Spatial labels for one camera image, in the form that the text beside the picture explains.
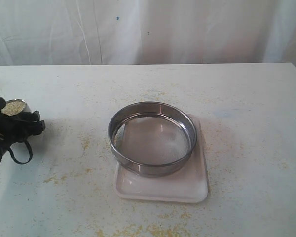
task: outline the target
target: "white tray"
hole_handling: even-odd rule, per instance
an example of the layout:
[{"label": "white tray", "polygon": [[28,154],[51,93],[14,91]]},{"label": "white tray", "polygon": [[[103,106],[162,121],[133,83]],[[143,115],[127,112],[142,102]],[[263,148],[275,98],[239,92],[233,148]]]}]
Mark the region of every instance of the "white tray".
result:
[{"label": "white tray", "polygon": [[[114,187],[121,198],[185,203],[198,203],[206,198],[208,187],[201,125],[196,117],[189,116],[198,131],[198,142],[186,165],[168,176],[146,178],[126,170],[117,163]],[[129,122],[124,129],[122,146],[132,146],[127,142],[132,133]]]}]

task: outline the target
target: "fabric backdrop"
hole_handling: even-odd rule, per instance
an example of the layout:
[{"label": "fabric backdrop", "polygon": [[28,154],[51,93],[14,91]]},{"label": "fabric backdrop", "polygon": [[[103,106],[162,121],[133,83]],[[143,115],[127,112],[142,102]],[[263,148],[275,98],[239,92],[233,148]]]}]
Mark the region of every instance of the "fabric backdrop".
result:
[{"label": "fabric backdrop", "polygon": [[282,61],[296,0],[0,0],[0,65]]}]

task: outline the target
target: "sieve mesh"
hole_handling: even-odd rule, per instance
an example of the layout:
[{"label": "sieve mesh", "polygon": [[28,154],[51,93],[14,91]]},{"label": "sieve mesh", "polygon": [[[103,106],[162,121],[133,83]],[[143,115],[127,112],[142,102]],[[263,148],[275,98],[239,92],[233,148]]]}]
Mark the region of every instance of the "sieve mesh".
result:
[{"label": "sieve mesh", "polygon": [[121,127],[115,137],[115,146],[132,161],[162,165],[186,155],[189,140],[175,123],[163,118],[136,118]]}]

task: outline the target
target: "table surface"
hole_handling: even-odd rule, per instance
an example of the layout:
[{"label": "table surface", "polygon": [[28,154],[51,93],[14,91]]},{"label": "table surface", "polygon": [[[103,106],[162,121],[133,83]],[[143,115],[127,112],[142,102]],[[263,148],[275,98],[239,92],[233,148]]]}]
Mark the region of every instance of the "table surface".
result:
[{"label": "table surface", "polygon": [[[296,236],[290,63],[0,67],[0,96],[26,100],[46,122],[29,164],[2,159],[0,236]],[[210,190],[202,203],[115,193],[108,123],[147,100],[200,119]]]}]

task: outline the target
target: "metal sieve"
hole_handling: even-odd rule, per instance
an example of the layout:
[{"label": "metal sieve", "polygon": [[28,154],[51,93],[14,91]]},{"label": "metal sieve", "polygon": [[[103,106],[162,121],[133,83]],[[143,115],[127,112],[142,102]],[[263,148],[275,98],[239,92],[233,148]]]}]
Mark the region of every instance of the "metal sieve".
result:
[{"label": "metal sieve", "polygon": [[192,120],[159,102],[140,102],[118,111],[109,123],[111,150],[126,169],[147,177],[184,166],[197,141]]}]

